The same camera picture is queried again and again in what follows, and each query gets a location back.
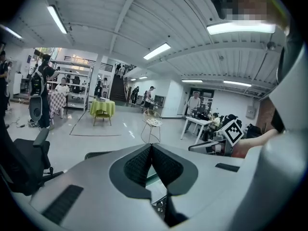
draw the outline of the ceiling light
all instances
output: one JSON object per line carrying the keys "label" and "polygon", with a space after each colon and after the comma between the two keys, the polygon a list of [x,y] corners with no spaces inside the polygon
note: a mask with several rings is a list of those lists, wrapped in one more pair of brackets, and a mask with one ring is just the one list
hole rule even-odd
{"label": "ceiling light", "polygon": [[182,82],[203,82],[202,80],[200,79],[183,79]]}
{"label": "ceiling light", "polygon": [[157,49],[155,49],[154,51],[150,52],[149,54],[147,54],[146,56],[144,56],[145,60],[149,60],[152,57],[155,57],[156,55],[169,50],[171,47],[170,45],[168,45],[167,43],[164,43],[162,46],[158,47]]}
{"label": "ceiling light", "polygon": [[246,86],[246,87],[250,87],[251,86],[251,84],[246,84],[246,83],[236,82],[236,81],[228,81],[228,80],[224,80],[223,83],[240,85],[240,86]]}
{"label": "ceiling light", "polygon": [[22,38],[18,33],[15,33],[13,30],[10,30],[8,27],[6,27],[6,26],[4,26],[4,25],[0,24],[0,27],[1,27],[2,29],[4,29],[5,31],[9,32],[10,34],[14,35],[15,37],[17,37],[17,38],[19,38],[19,39]]}
{"label": "ceiling light", "polygon": [[275,25],[266,24],[258,21],[239,21],[211,25],[207,27],[207,30],[210,35],[230,32],[274,33]]}
{"label": "ceiling light", "polygon": [[47,7],[49,13],[51,14],[51,16],[53,17],[55,23],[58,25],[59,29],[61,30],[62,33],[67,34],[67,30],[64,27],[63,23],[60,20],[60,17],[55,9],[55,7],[53,5],[48,6]]}

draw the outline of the green tablecloth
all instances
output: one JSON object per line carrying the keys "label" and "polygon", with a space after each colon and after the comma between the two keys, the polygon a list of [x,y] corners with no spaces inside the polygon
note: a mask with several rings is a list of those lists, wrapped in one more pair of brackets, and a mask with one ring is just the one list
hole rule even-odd
{"label": "green tablecloth", "polygon": [[100,102],[93,100],[90,109],[90,115],[95,116],[96,112],[101,110],[105,111],[109,116],[113,116],[116,110],[116,104],[114,101]]}

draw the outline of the floor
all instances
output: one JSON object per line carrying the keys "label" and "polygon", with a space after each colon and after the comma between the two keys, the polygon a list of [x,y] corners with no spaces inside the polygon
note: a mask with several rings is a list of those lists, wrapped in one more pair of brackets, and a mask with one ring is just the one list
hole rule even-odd
{"label": "floor", "polygon": [[[39,134],[38,128],[27,126],[29,118],[28,105],[11,103],[12,110],[5,116],[5,123],[10,124],[8,133],[12,140],[17,138],[34,140]],[[84,160],[89,152],[120,150],[133,145],[143,144],[141,132],[145,123],[143,114],[131,111],[129,107],[116,106],[115,115],[109,120],[99,118],[93,126],[93,118],[81,109],[69,109],[63,119],[55,115],[54,129],[49,132],[47,140],[51,143],[48,153],[54,171],[65,171]],[[180,140],[184,127],[183,119],[163,119],[161,127],[161,143],[187,150],[196,140],[192,134],[194,126]],[[149,139],[150,129],[147,126],[142,135]],[[159,129],[154,128],[153,134],[159,136]],[[151,143],[158,142],[151,136]]]}

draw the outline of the white table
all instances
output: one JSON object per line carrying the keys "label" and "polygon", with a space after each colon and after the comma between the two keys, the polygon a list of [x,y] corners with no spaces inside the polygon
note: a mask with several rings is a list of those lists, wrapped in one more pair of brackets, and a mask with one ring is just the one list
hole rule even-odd
{"label": "white table", "polygon": [[185,122],[185,125],[184,125],[184,128],[183,128],[183,132],[182,132],[182,135],[181,135],[181,140],[183,139],[183,135],[184,135],[184,133],[185,133],[185,130],[186,130],[188,121],[192,121],[192,122],[194,122],[194,123],[196,124],[196,126],[194,127],[194,130],[193,130],[193,133],[196,131],[196,128],[197,128],[198,124],[201,125],[200,132],[199,132],[198,137],[197,137],[197,139],[196,139],[196,141],[195,141],[194,144],[197,144],[197,143],[198,143],[198,141],[199,141],[199,139],[200,139],[200,136],[201,136],[201,133],[202,133],[202,131],[203,131],[204,126],[207,126],[207,125],[209,125],[210,123],[213,122],[213,121],[198,120],[198,119],[196,119],[196,118],[192,118],[192,117],[187,116],[187,117],[186,117],[186,122]]}

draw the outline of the white ceiling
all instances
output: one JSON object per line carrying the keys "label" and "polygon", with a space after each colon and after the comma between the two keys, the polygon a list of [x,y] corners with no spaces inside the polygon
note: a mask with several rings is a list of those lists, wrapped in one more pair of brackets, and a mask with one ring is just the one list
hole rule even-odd
{"label": "white ceiling", "polygon": [[[67,35],[47,5],[56,6]],[[23,47],[103,52],[160,75],[203,79],[207,88],[264,96],[276,85],[283,32],[209,35],[206,27],[219,22],[210,0],[28,0],[9,27],[23,36],[13,39]],[[269,41],[277,47],[266,52]],[[143,59],[165,42],[170,50]],[[225,85],[224,79],[253,85]]]}

